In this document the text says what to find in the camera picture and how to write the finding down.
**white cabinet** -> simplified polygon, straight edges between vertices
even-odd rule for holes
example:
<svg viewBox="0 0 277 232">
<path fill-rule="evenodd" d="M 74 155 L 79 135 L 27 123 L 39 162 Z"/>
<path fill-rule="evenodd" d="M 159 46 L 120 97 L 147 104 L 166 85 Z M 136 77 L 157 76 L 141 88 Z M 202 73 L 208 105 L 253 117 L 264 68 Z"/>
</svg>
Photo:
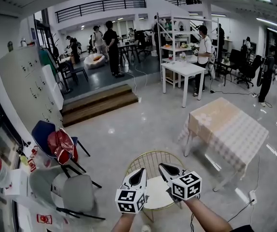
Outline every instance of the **white cabinet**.
<svg viewBox="0 0 277 232">
<path fill-rule="evenodd" d="M 39 120 L 62 127 L 62 115 L 43 77 L 36 46 L 21 47 L 0 59 L 6 92 L 29 132 Z"/>
</svg>

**white cushion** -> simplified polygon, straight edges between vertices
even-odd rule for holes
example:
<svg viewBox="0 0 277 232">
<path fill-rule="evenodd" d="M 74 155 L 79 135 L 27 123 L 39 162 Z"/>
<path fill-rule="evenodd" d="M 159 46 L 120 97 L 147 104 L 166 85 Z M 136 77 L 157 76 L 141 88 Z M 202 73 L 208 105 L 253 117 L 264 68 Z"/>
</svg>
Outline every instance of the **white cushion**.
<svg viewBox="0 0 277 232">
<path fill-rule="evenodd" d="M 95 57 L 100 56 L 101 58 L 97 61 L 93 61 Z M 88 57 L 84 60 L 84 65 L 86 69 L 95 69 L 98 67 L 101 67 L 105 64 L 105 56 L 103 54 L 94 53 L 90 54 Z"/>
</svg>

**blue chair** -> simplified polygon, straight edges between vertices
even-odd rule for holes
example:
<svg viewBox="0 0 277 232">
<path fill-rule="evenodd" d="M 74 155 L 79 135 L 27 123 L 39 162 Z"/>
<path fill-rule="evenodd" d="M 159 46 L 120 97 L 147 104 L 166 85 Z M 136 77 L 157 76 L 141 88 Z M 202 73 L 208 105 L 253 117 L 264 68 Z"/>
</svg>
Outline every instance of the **blue chair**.
<svg viewBox="0 0 277 232">
<path fill-rule="evenodd" d="M 55 159 L 57 162 L 57 156 L 51 153 L 51 150 L 48 146 L 48 136 L 52 133 L 56 131 L 56 126 L 52 123 L 48 123 L 46 121 L 38 121 L 36 126 L 33 128 L 32 130 L 32 137 L 34 138 L 35 142 L 37 143 L 37 145 L 42 149 L 42 151 L 50 158 Z M 74 145 L 76 146 L 77 143 L 82 147 L 82 149 L 86 152 L 86 154 L 88 156 L 90 156 L 90 154 L 86 151 L 86 149 L 81 145 L 81 143 L 78 141 L 77 137 L 72 137 L 72 140 L 74 142 Z M 86 173 L 86 171 L 77 163 L 75 162 L 72 157 L 71 157 L 71 161 L 78 167 L 80 168 L 82 171 L 84 171 Z"/>
</svg>

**electrical outlet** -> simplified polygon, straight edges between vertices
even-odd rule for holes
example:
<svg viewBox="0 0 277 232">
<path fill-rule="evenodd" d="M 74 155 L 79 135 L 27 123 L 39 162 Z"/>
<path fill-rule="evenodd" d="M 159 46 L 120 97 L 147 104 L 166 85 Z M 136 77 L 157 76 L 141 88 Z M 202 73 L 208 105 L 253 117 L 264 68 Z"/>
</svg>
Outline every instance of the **electrical outlet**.
<svg viewBox="0 0 277 232">
<path fill-rule="evenodd" d="M 255 205 L 258 201 L 256 199 L 255 191 L 251 190 L 249 192 L 249 201 L 254 200 L 253 202 L 250 203 L 250 205 Z"/>
</svg>

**metal railing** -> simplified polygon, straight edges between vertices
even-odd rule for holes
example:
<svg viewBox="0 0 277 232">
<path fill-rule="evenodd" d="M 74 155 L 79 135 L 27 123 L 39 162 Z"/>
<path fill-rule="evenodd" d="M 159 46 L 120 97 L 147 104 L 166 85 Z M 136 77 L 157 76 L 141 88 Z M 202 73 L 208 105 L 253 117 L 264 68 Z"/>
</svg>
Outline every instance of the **metal railing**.
<svg viewBox="0 0 277 232">
<path fill-rule="evenodd" d="M 176 6 L 202 3 L 202 1 L 200 0 L 165 0 L 165 1 L 168 1 Z"/>
<path fill-rule="evenodd" d="M 146 0 L 102 0 L 88 2 L 55 12 L 58 23 L 91 13 L 115 9 L 146 8 Z"/>
</svg>

